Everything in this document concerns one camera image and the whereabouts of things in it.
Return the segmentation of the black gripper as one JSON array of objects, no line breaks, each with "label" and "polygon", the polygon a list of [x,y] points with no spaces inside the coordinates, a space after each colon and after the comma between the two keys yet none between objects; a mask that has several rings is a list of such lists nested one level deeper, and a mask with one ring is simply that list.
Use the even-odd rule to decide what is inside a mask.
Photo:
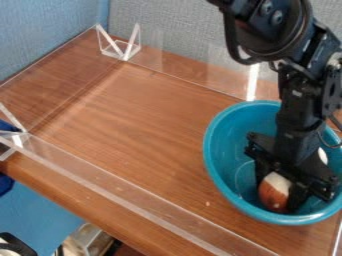
[{"label": "black gripper", "polygon": [[257,185],[261,185],[265,177],[273,172],[269,162],[282,165],[284,173],[296,182],[290,186],[288,210],[297,211],[312,196],[324,201],[330,201],[337,195],[340,178],[333,169],[320,159],[320,154],[313,153],[301,163],[281,156],[276,151],[276,139],[261,133],[248,133],[249,145],[245,153],[256,160]]}]

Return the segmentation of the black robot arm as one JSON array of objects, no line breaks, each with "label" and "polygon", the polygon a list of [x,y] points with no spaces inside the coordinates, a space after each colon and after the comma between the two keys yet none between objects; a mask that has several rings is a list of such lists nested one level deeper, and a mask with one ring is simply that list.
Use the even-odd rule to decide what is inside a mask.
[{"label": "black robot arm", "polygon": [[285,196],[262,195],[272,209],[294,211],[316,196],[334,198],[341,181],[320,157],[328,122],[342,108],[342,44],[313,15],[310,0],[208,0],[224,14],[226,45],[244,65],[266,62],[282,100],[277,134],[248,134],[257,184],[277,174]]}]

